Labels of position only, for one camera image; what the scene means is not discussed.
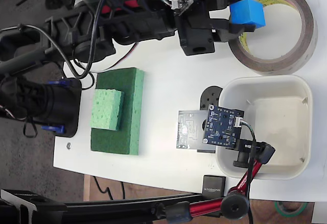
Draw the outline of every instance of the cable connector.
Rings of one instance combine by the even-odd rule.
[[[242,117],[235,117],[235,120],[234,120],[234,127],[235,128],[242,127],[242,125],[241,125],[242,119],[243,119]]]

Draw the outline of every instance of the blue circuit board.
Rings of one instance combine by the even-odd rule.
[[[234,148],[241,136],[241,126],[236,126],[236,119],[243,118],[244,111],[209,105],[204,127],[203,143]]]

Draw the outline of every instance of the light green sponge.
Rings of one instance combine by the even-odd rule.
[[[118,90],[96,89],[93,98],[91,127],[96,129],[119,129],[124,93]]]

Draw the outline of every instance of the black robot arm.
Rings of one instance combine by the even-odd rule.
[[[224,9],[237,1],[240,0],[173,0],[178,4],[170,7],[162,0],[106,0],[98,23],[93,62],[115,54],[113,39],[128,45],[161,40],[175,35],[176,30],[187,56],[212,53],[214,42],[227,42],[255,29],[251,24],[231,24],[227,19],[210,18],[210,11]],[[99,0],[85,2],[87,4],[80,3],[63,15],[36,24],[57,42],[68,59],[74,54],[84,63],[90,50],[93,6]],[[0,76],[20,75],[43,63],[62,60],[44,34],[23,25],[0,30],[0,50]]]

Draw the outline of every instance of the dark green sponge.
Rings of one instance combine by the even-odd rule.
[[[114,89],[124,93],[120,129],[91,130],[91,150],[114,154],[138,154],[144,72],[124,68],[101,73],[96,89]]]

